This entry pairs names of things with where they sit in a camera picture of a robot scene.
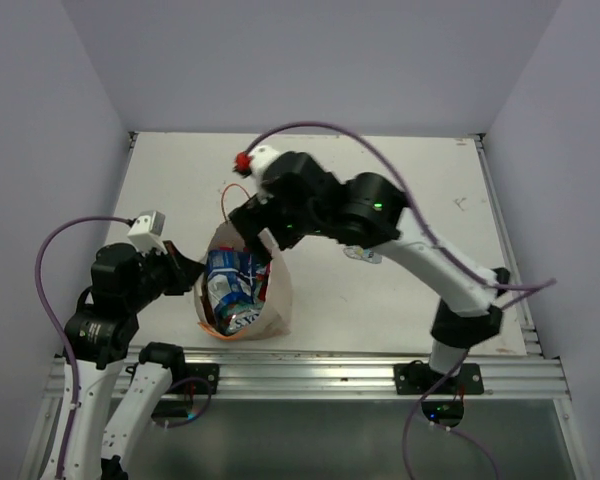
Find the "blue snack packet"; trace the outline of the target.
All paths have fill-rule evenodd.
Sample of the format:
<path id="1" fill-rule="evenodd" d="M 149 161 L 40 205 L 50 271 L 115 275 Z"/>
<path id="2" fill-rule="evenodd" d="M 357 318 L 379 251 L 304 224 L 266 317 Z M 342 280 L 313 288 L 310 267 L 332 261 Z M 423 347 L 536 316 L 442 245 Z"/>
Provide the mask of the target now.
<path id="1" fill-rule="evenodd" d="M 231 249 L 207 253 L 206 291 L 218 322 L 234 318 L 256 318 L 259 308 L 254 300 L 255 270 L 253 255 Z"/>

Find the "green Fox's candy bag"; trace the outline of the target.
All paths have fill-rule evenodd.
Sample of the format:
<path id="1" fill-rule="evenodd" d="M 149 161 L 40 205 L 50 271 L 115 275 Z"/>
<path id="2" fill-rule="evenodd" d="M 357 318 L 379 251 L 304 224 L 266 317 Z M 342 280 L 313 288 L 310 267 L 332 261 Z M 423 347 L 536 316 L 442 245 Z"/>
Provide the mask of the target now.
<path id="1" fill-rule="evenodd" d="M 261 302 L 219 304 L 214 309 L 216 329 L 224 336 L 233 336 L 258 319 L 262 306 Z"/>

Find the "small silver snack packet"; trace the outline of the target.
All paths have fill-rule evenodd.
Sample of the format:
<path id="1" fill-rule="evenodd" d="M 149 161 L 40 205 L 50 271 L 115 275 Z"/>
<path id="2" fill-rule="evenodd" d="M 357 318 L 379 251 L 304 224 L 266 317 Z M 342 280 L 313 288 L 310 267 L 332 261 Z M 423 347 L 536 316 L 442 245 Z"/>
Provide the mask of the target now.
<path id="1" fill-rule="evenodd" d="M 360 246 L 346 246 L 343 253 L 350 259 L 359 260 L 371 264 L 380 264 L 382 256 L 371 249 L 364 249 Z"/>

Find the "pink snack bag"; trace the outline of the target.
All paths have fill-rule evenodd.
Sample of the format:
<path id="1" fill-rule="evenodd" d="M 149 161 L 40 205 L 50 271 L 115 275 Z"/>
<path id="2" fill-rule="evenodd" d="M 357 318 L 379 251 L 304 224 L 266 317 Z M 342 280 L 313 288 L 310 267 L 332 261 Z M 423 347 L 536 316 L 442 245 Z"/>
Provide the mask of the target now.
<path id="1" fill-rule="evenodd" d="M 260 263 L 256 256 L 248 250 L 239 251 L 228 246 L 221 246 L 219 250 L 227 251 L 237 256 L 237 259 L 234 260 L 233 263 L 237 267 L 239 274 L 249 284 L 253 300 L 264 302 L 266 299 L 271 265 Z"/>

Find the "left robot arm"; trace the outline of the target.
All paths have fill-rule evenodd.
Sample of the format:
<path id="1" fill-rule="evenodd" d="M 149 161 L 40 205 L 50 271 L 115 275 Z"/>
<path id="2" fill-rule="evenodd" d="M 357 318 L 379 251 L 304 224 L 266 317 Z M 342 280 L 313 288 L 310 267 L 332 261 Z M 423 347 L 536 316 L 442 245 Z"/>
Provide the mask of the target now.
<path id="1" fill-rule="evenodd" d="M 122 401 L 110 408 L 138 315 L 161 296 L 190 292 L 203 271 L 170 241 L 148 253 L 126 243 L 97 252 L 91 285 L 64 327 L 64 394 L 43 478 L 127 478 L 130 456 L 160 398 L 188 379 L 183 349 L 151 342 L 140 352 Z"/>

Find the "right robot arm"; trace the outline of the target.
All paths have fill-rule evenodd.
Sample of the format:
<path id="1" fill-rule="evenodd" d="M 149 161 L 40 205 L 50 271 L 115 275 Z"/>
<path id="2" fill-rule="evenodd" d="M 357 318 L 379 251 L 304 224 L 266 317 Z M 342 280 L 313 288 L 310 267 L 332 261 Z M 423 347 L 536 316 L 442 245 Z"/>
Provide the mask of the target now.
<path id="1" fill-rule="evenodd" d="M 432 351 L 425 379 L 448 392 L 461 380 L 469 350 L 499 334 L 510 272 L 488 269 L 427 236 L 403 191 L 375 173 L 340 182 L 304 152 L 262 146 L 240 153 L 234 170 L 256 182 L 257 192 L 229 221 L 259 259 L 272 255 L 260 239 L 267 230 L 281 250 L 308 236 L 358 246 L 406 269 L 440 297 L 431 327 Z"/>

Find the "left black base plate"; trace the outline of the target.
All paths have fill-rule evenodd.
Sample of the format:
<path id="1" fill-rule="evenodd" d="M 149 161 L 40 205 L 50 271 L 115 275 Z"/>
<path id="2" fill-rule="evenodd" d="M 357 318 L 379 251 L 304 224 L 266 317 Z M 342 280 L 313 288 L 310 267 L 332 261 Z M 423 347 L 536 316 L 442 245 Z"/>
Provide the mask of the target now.
<path id="1" fill-rule="evenodd" d="M 169 392 L 215 395 L 219 379 L 220 366 L 216 363 L 186 363 L 176 371 Z"/>

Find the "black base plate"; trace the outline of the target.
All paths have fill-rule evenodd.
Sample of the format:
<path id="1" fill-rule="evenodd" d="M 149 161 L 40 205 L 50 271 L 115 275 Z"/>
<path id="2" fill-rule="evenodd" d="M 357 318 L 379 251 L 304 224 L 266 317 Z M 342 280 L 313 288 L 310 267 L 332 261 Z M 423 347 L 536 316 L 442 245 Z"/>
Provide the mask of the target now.
<path id="1" fill-rule="evenodd" d="M 393 376 L 398 395 L 422 395 L 443 377 L 421 360 L 394 364 Z M 480 366 L 477 363 L 464 363 L 457 373 L 447 378 L 434 391 L 434 394 L 482 395 L 484 392 Z"/>
<path id="2" fill-rule="evenodd" d="M 215 395 L 219 379 L 220 366 L 216 363 L 186 363 L 176 371 L 169 392 Z"/>

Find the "aluminium mounting rail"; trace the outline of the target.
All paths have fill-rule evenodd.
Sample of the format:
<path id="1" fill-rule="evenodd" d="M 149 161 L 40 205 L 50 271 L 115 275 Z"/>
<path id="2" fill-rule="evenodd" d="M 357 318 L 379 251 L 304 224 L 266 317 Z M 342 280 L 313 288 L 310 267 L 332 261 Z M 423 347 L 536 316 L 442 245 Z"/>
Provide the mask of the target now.
<path id="1" fill-rule="evenodd" d="M 393 367 L 414 355 L 187 348 L 189 363 L 219 366 L 226 400 L 398 400 Z M 554 400 L 570 396 L 562 364 L 539 355 L 473 356 L 484 393 L 472 400 Z"/>

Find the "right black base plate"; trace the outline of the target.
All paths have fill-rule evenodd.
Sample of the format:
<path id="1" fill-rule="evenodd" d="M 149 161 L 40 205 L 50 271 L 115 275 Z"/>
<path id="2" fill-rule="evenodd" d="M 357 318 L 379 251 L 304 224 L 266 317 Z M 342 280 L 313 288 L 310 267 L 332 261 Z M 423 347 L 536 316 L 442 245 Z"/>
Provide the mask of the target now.
<path id="1" fill-rule="evenodd" d="M 421 360 L 394 364 L 393 376 L 398 395 L 422 395 L 443 377 Z M 434 391 L 434 394 L 482 395 L 484 392 L 480 366 L 477 363 L 464 363 L 457 373 L 447 378 Z"/>

